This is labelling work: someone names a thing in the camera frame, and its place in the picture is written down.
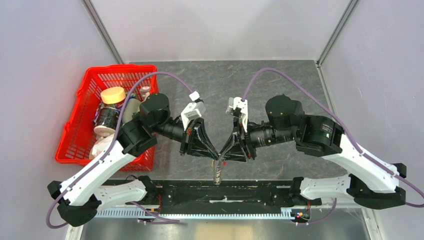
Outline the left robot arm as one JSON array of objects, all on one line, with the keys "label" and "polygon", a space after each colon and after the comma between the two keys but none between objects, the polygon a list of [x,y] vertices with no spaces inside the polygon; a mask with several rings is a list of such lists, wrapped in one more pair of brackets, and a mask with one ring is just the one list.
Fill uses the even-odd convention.
[{"label": "left robot arm", "polygon": [[198,92],[180,116],[171,118],[169,99],[162,93],[150,95],[127,123],[118,122],[111,143],[82,170],[68,180],[51,182],[47,189],[66,225],[82,226],[105,209],[125,203],[152,204],[157,191],[148,178],[103,188],[119,169],[140,157],[157,143],[157,135],[180,143],[182,155],[218,160],[220,155],[209,140],[202,114],[204,102]]}]

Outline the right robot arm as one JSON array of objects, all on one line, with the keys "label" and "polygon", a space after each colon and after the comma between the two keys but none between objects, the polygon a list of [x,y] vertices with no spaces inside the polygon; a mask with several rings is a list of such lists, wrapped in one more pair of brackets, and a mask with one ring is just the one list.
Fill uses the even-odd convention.
[{"label": "right robot arm", "polygon": [[319,203],[323,198],[352,200],[374,210],[406,204],[406,191],[399,186],[399,177],[407,173],[404,164],[369,161],[357,152],[342,126],[325,116],[305,114],[302,104],[286,95],[269,99],[265,111],[268,121],[250,122],[248,102],[240,97],[228,100],[226,112],[233,116],[233,130],[220,151],[223,162],[248,162],[256,158],[258,148],[293,141],[298,152],[331,161],[347,174],[295,177],[288,190],[292,205]]}]

